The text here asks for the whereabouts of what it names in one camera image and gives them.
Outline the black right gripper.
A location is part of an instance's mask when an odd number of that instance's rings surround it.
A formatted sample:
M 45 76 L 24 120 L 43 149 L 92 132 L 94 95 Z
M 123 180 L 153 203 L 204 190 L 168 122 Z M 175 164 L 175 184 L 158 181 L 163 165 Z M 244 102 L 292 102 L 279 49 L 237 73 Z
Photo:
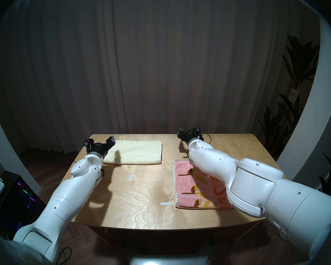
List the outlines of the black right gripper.
M 194 126 L 188 131 L 183 131 L 182 129 L 178 130 L 177 137 L 185 143 L 189 143 L 193 139 L 200 139 L 203 141 L 203 135 L 201 133 L 201 128 L 198 126 Z

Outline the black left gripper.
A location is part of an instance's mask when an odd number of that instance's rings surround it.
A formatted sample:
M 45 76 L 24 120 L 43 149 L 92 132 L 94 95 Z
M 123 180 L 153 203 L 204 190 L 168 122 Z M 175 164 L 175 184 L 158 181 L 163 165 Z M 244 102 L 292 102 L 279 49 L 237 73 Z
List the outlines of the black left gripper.
M 102 158 L 105 158 L 105 156 L 108 154 L 108 151 L 111 149 L 111 139 L 107 139 L 105 143 L 95 143 L 93 139 L 86 139 L 84 146 L 86 147 L 87 154 L 97 153 Z

